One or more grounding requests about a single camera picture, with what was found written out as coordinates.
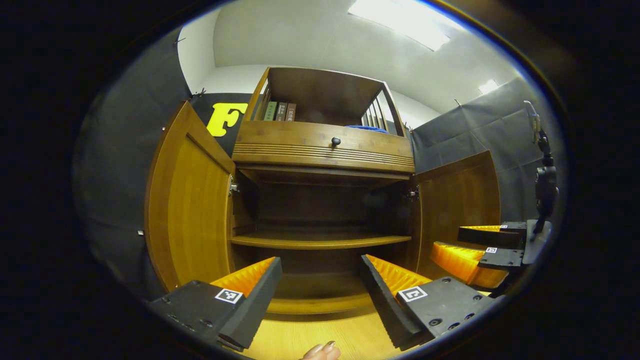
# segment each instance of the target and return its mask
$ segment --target ceiling light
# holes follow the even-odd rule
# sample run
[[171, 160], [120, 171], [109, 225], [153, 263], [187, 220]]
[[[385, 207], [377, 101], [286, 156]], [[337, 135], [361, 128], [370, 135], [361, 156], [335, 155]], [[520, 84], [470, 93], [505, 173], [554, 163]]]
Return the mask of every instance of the ceiling light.
[[416, 0], [356, 0], [349, 13], [395, 30], [433, 51], [449, 41], [435, 23], [452, 21]]
[[480, 85], [478, 87], [478, 90], [480, 90], [480, 92], [483, 94], [487, 94], [488, 92], [492, 92], [497, 88], [498, 84], [496, 84], [494, 80], [489, 80], [486, 82], [486, 84]]

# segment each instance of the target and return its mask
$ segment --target book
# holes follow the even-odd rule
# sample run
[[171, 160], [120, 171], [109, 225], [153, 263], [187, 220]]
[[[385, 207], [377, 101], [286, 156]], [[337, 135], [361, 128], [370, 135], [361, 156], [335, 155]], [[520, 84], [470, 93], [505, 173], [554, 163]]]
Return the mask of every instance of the book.
[[296, 118], [296, 105], [290, 102], [287, 105], [287, 117], [285, 121], [293, 121]]
[[269, 101], [267, 105], [267, 110], [264, 112], [264, 121], [273, 121], [273, 116], [276, 113], [276, 105], [278, 103], [275, 101]]
[[276, 121], [284, 121], [285, 114], [287, 113], [287, 103], [278, 103], [278, 112], [276, 113]]

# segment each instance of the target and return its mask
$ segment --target cabinet shelf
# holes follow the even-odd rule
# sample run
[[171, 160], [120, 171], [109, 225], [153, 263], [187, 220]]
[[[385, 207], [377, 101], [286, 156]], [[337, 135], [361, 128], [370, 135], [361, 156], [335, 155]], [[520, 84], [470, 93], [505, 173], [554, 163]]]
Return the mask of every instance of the cabinet shelf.
[[310, 315], [339, 313], [373, 306], [368, 293], [326, 299], [271, 299], [267, 312], [272, 314]]
[[352, 249], [400, 243], [411, 236], [386, 235], [364, 232], [295, 233], [282, 231], [256, 231], [231, 238], [231, 243], [252, 247], [292, 250]]

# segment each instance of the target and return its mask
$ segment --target blue cloth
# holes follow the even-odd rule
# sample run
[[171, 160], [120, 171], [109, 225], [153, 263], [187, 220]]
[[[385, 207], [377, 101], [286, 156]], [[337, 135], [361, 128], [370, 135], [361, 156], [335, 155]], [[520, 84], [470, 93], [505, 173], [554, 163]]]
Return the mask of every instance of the blue cloth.
[[346, 127], [355, 127], [356, 129], [365, 129], [365, 130], [375, 131], [377, 133], [389, 134], [387, 130], [378, 129], [377, 127], [372, 127], [372, 126], [347, 125]]

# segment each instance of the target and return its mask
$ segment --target wooden floor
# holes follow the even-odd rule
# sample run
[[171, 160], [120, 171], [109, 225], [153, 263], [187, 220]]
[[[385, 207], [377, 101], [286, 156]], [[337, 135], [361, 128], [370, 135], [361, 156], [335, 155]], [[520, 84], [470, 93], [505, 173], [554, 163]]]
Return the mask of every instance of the wooden floor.
[[391, 344], [378, 313], [369, 307], [350, 315], [268, 314], [243, 355], [258, 360], [298, 360], [316, 344], [330, 340], [340, 348], [340, 360], [388, 359], [401, 353]]

